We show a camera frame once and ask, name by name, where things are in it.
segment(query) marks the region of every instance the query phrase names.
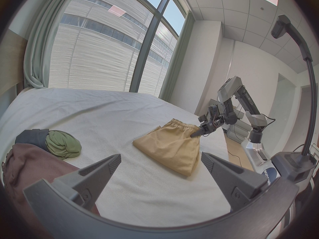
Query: khaki pants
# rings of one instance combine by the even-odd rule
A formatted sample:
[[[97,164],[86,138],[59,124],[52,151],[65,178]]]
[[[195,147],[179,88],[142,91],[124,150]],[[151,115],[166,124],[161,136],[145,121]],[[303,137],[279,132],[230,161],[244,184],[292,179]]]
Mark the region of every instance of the khaki pants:
[[[190,135],[198,126],[172,119],[147,135],[133,141],[133,145],[163,165],[190,176],[199,160],[199,136]]]

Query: white bed sheet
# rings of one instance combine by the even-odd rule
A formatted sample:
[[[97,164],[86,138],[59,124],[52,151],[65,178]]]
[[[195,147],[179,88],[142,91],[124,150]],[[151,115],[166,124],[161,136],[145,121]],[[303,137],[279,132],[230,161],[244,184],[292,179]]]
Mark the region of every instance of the white bed sheet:
[[[190,177],[158,163],[132,141],[172,118],[199,125],[197,116],[148,94],[101,90],[31,89],[0,120],[0,157],[25,129],[71,133],[82,145],[66,162],[83,168],[120,153],[122,163],[96,202],[102,217],[132,225],[171,227],[224,215],[230,206],[202,162]],[[200,151],[228,160],[221,128],[201,137]]]

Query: blue sky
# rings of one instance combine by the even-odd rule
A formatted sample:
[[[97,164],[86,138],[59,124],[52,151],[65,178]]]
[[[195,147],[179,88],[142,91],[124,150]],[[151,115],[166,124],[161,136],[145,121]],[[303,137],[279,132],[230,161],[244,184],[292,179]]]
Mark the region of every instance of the blue sky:
[[[155,8],[159,5],[161,0],[148,0]],[[184,17],[179,11],[178,7],[174,3],[173,0],[170,0],[170,2],[167,5],[167,8],[164,12],[164,17],[167,19],[167,21],[171,24],[171,26],[174,28],[176,33],[181,33],[181,28],[184,23]]]

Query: clothing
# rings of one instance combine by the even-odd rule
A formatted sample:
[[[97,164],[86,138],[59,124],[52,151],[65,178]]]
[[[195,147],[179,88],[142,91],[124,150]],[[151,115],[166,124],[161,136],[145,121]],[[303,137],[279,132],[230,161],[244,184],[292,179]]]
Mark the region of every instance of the clothing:
[[[199,136],[190,135],[198,126],[172,119],[147,135],[133,141],[133,145],[163,165],[190,176],[199,160]]]
[[[46,136],[49,151],[60,159],[77,157],[81,152],[81,144],[69,133],[53,130]]]
[[[45,143],[48,133],[49,129],[26,129],[16,137],[15,143],[34,144],[45,151],[50,152]]]
[[[41,225],[23,195],[23,189],[45,179],[52,183],[56,177],[78,170],[77,167],[49,155],[45,150],[27,143],[16,143],[2,163],[4,188],[14,206],[39,238],[51,238]],[[92,213],[100,215],[96,205]]]

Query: wooden floor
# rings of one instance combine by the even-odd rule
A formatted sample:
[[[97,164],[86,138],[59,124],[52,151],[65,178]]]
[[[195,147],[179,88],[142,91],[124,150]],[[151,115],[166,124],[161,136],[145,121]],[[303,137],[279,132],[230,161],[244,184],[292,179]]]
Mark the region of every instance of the wooden floor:
[[[227,134],[224,134],[224,136],[228,149],[229,162],[253,171],[253,167],[242,146],[236,141],[229,139]]]

